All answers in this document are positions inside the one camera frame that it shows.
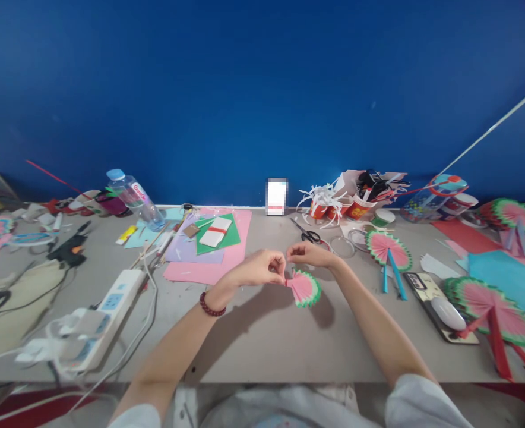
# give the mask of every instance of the plastic bottle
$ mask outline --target plastic bottle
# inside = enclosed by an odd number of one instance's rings
[[[147,227],[154,232],[164,227],[165,218],[134,177],[124,174],[121,169],[111,169],[106,175],[110,178],[108,186],[128,208],[138,213]]]
[[[410,222],[431,221],[435,212],[452,196],[464,192],[468,185],[458,175],[441,174],[426,189],[417,192],[402,208],[401,216]]]

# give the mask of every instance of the yellow eraser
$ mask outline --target yellow eraser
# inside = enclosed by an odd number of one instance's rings
[[[138,230],[136,225],[131,225],[122,235],[120,235],[120,237],[116,240],[116,243],[118,245],[123,245],[136,230]]]

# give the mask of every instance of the blue wall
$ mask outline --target blue wall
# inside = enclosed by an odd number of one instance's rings
[[[424,184],[524,96],[525,0],[0,0],[0,172],[24,199],[70,195],[25,159],[83,190],[123,168],[158,203],[368,167]],[[452,172],[525,199],[525,107]]]

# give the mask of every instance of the white shirt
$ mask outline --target white shirt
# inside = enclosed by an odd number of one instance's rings
[[[399,378],[387,399],[388,428],[471,427],[436,384],[415,374]],[[160,416],[151,404],[140,404],[121,414],[110,428],[160,428]],[[240,391],[213,408],[201,428],[357,427],[379,428],[344,405],[303,385],[282,389]]]

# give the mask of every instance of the gray tabletop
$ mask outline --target gray tabletop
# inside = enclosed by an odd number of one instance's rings
[[[264,209],[253,209],[247,239],[247,253],[260,248],[286,252],[299,241],[300,232],[289,217],[267,217]],[[87,261],[76,274],[70,275],[52,309],[40,325],[71,313],[78,307],[98,303],[123,269],[128,269],[138,255],[138,248],[124,249],[115,240],[136,220],[128,218],[90,217],[93,224],[85,243]],[[65,218],[73,223],[61,242],[71,236],[87,219],[79,216]],[[310,230],[319,231],[317,227]],[[20,222],[17,232],[34,231],[36,226]],[[319,231],[322,238],[341,235],[340,228]],[[459,273],[457,256],[437,239],[446,237],[431,225],[410,224],[397,218],[394,235],[408,246],[413,255],[413,272],[421,272],[419,258],[429,253]],[[9,254],[0,252],[0,278],[24,269],[33,259],[25,249]],[[346,260],[363,283],[391,313],[417,347],[440,382],[503,382],[494,368],[486,338],[482,345],[452,345],[438,334],[429,317],[413,296],[397,299],[391,289],[381,294],[380,267],[369,254],[356,252]],[[204,284],[171,282],[163,278],[167,264],[153,273],[159,286],[155,323],[119,375],[110,381],[128,382],[143,364],[146,356],[162,336],[198,301],[205,291]],[[286,287],[262,285],[242,287],[227,314],[216,324],[185,375],[189,383],[248,383],[248,382],[384,382],[363,335],[331,274],[325,269],[312,272],[322,283],[324,292],[318,304],[310,309],[295,306],[292,293]],[[98,371],[86,376],[88,382],[100,379],[119,360],[148,311],[151,292],[141,294],[122,328],[118,340],[109,351]],[[525,382],[525,369],[512,349],[507,348],[513,377]],[[50,382],[53,377],[44,364],[22,370],[11,360],[0,361],[0,382]]]

